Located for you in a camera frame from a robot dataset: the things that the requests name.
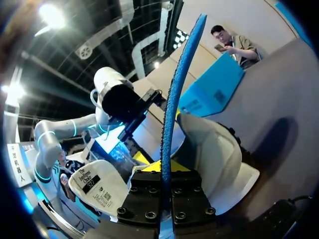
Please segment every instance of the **black label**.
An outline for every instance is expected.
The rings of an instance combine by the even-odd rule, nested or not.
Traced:
[[[100,177],[99,175],[96,175],[95,177],[93,177],[89,182],[87,182],[87,184],[82,188],[83,192],[85,194],[87,194],[91,188],[94,187],[95,184],[97,184],[100,181]]]

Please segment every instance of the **bolt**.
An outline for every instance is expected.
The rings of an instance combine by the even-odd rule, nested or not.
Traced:
[[[207,215],[214,215],[215,213],[216,213],[216,210],[214,209],[214,208],[207,208],[206,209],[206,211],[205,211],[205,213],[207,214]]]
[[[117,213],[118,213],[119,215],[124,215],[124,214],[126,213],[126,209],[125,209],[125,208],[118,208],[118,209],[117,209]]]
[[[147,219],[155,219],[158,215],[155,213],[155,212],[148,212],[148,213],[145,213],[145,217]]]
[[[177,188],[177,189],[175,189],[175,191],[174,191],[176,194],[181,194],[182,193],[182,190],[180,189],[180,188]]]
[[[184,219],[186,218],[186,214],[185,214],[185,212],[179,212],[179,213],[175,216],[175,218],[176,218],[177,220],[184,220]]]
[[[195,192],[200,192],[200,191],[201,191],[201,187],[196,187],[196,188],[194,188],[194,191],[195,191]]]
[[[152,193],[152,194],[155,194],[155,193],[157,193],[158,191],[157,191],[157,189],[155,189],[155,188],[151,188],[151,189],[149,190],[149,192]]]
[[[130,189],[130,191],[131,191],[132,193],[135,193],[135,192],[138,191],[138,188],[137,188],[137,187],[132,187],[132,188]]]

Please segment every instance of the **blue sanding belt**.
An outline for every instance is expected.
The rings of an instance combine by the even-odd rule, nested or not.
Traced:
[[[189,39],[179,59],[174,78],[171,82],[170,90],[168,92],[167,107],[164,115],[164,127],[160,146],[161,172],[164,185],[164,196],[166,197],[166,203],[164,204],[167,204],[168,196],[170,195],[170,150],[174,130],[175,114],[189,66],[204,31],[206,18],[207,15],[202,14],[197,19],[197,22],[190,33]]]

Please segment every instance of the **robotic arm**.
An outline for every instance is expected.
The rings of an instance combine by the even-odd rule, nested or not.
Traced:
[[[110,67],[96,72],[94,85],[91,101],[96,107],[95,114],[64,121],[42,120],[36,125],[34,132],[38,154],[34,171],[42,182],[51,180],[51,169],[62,151],[59,140],[80,135],[88,128],[102,134],[124,124],[125,129],[119,139],[133,149],[132,154],[135,151],[145,154],[133,140],[133,132],[145,119],[144,113],[151,104],[155,103],[163,109],[166,100],[153,89],[140,98],[134,92],[133,84]],[[97,102],[93,98],[95,92],[98,93]]]

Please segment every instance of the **white duct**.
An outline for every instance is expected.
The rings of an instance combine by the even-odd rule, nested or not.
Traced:
[[[138,79],[142,79],[145,77],[145,70],[144,70],[142,52],[141,52],[141,50],[144,47],[150,45],[152,42],[156,40],[159,40],[159,55],[165,54],[165,51],[164,51],[165,31],[167,27],[168,12],[170,9],[171,9],[170,5],[167,5],[166,2],[162,3],[159,31],[140,41],[134,47],[132,51],[132,59],[135,66],[136,73],[138,75]]]
[[[83,45],[81,45],[75,53],[81,59],[87,59],[92,55],[94,48],[99,46],[105,39],[112,36],[115,32],[128,26],[134,16],[133,0],[119,0],[122,18],[104,27],[98,33],[94,34]]]

